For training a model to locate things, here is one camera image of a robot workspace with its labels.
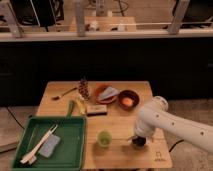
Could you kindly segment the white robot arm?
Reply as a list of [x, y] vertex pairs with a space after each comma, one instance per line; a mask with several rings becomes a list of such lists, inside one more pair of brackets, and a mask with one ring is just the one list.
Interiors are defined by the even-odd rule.
[[213, 154], [213, 126], [170, 114], [168, 102], [161, 96], [153, 97], [140, 108], [134, 134], [143, 138], [151, 137], [156, 128], [166, 130]]

